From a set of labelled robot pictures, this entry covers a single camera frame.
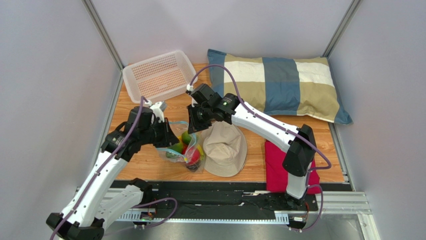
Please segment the clear zip top bag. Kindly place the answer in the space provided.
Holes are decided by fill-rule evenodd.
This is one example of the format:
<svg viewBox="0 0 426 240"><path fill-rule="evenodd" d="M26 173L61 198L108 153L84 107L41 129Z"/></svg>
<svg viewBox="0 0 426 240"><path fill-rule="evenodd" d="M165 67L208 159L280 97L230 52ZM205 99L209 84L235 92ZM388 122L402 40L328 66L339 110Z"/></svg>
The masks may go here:
<svg viewBox="0 0 426 240"><path fill-rule="evenodd" d="M170 122L172 132L178 138L178 143L166 148L157 148L163 160L181 164L190 172L202 173L206 161L203 150L203 139L200 132L188 133L189 124L186 121Z"/></svg>

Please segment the green orange fake mango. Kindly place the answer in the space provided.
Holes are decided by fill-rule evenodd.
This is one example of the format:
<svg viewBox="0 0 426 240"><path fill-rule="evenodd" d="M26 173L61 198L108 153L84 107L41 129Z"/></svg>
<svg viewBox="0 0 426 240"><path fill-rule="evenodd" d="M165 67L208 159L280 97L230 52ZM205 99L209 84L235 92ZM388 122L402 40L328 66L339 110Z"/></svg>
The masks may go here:
<svg viewBox="0 0 426 240"><path fill-rule="evenodd" d="M184 148L189 147L192 137L190 134L185 131L178 137L180 143L177 143L175 145L172 145L169 147L169 151L166 151L165 156L168 159L178 159L181 158L184 155Z"/></svg>

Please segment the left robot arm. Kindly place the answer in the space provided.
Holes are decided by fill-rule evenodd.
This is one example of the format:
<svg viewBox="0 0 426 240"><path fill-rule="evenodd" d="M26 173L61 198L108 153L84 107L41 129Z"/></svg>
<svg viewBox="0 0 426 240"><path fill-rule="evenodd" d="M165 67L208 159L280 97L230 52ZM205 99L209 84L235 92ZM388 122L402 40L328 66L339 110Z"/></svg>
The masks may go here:
<svg viewBox="0 0 426 240"><path fill-rule="evenodd" d="M117 175L142 146L165 148L178 143L164 117L166 107L165 102L137 106L130 111L127 121L105 137L95 165L78 192L61 212L48 216L46 224L53 231L51 239L58 236L64 240L100 240L109 226L129 209L157 204L152 185L139 178L130 181L112 199L106 202L103 199Z"/></svg>

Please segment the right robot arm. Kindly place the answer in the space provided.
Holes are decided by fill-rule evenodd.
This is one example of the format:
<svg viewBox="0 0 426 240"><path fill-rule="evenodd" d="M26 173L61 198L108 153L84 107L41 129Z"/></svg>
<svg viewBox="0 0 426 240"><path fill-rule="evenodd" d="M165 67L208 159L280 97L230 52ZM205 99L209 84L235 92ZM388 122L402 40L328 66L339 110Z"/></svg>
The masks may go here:
<svg viewBox="0 0 426 240"><path fill-rule="evenodd" d="M287 171L285 199L301 206L308 193L309 169L316 154L313 129L289 125L268 116L232 93L220 96L203 83L198 87L187 85L186 93L192 98L187 106L189 116L188 132L207 130L213 122L225 122L247 129L285 153L282 167Z"/></svg>

